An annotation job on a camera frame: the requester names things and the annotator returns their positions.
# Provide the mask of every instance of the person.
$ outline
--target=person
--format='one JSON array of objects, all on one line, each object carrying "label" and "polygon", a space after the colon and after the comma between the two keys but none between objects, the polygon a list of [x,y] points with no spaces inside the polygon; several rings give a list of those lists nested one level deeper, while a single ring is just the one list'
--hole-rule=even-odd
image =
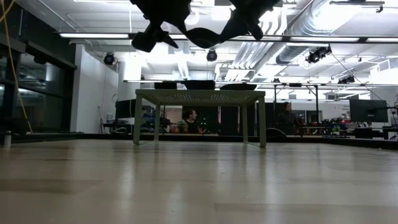
[{"label": "person", "polygon": [[199,124],[196,121],[197,119],[197,112],[193,109],[187,109],[182,114],[182,119],[187,124],[186,132],[188,134],[199,134]]},{"label": "person", "polygon": [[297,124],[296,115],[292,113],[292,105],[289,102],[284,103],[284,111],[278,114],[277,127],[285,134],[295,134],[295,124]]}]

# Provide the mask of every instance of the white table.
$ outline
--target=white table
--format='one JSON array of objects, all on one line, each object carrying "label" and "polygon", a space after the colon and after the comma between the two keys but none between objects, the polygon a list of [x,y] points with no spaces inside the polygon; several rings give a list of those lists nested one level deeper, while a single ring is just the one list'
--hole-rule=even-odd
[{"label": "white table", "polygon": [[136,90],[135,145],[139,145],[142,99],[156,105],[155,141],[159,140],[160,106],[241,106],[243,141],[248,143],[248,105],[259,101],[260,147],[267,144],[264,91],[234,90]]}]

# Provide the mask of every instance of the monitor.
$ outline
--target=monitor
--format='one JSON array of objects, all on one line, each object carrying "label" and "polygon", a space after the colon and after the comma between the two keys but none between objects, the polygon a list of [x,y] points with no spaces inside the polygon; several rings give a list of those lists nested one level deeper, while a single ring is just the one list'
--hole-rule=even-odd
[{"label": "monitor", "polygon": [[353,122],[388,122],[385,100],[349,100],[349,109]]},{"label": "monitor", "polygon": [[136,113],[136,100],[116,102],[116,119],[133,118]]}]

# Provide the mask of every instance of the yellow cable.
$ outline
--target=yellow cable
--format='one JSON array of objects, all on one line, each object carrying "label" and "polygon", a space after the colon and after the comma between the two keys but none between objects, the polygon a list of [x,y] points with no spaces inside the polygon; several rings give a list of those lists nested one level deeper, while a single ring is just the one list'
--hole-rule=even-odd
[{"label": "yellow cable", "polygon": [[4,12],[3,10],[3,15],[0,17],[0,23],[2,22],[2,20],[6,17],[6,15],[8,14],[8,12],[10,11],[12,5],[14,4],[15,0],[12,0],[11,4],[8,6],[7,10]]},{"label": "yellow cable", "polygon": [[2,18],[0,18],[0,22],[2,22],[2,20],[4,20],[4,25],[6,26],[6,37],[7,37],[7,43],[8,43],[8,51],[9,51],[10,59],[11,59],[12,73],[14,74],[14,78],[15,78],[15,87],[17,88],[18,98],[19,98],[19,101],[21,102],[22,110],[24,111],[25,119],[26,119],[27,124],[29,126],[30,133],[33,134],[32,126],[30,125],[29,119],[27,118],[26,110],[25,110],[25,107],[24,107],[24,103],[22,102],[22,97],[21,97],[21,94],[19,93],[18,78],[17,78],[17,74],[16,74],[16,71],[15,71],[14,60],[12,59],[10,36],[8,34],[8,25],[7,25],[7,18],[6,17],[7,17],[7,14],[9,12],[11,6],[14,4],[14,1],[15,0],[12,0],[11,4],[8,7],[7,10],[4,7],[4,2],[3,2],[3,4],[2,4],[3,16],[2,16]]}]

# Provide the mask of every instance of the wooden floor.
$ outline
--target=wooden floor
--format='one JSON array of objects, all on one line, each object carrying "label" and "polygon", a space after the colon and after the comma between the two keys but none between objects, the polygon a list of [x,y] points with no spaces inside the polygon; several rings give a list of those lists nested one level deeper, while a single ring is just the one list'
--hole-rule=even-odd
[{"label": "wooden floor", "polygon": [[0,223],[398,223],[398,153],[78,140],[0,150]]}]

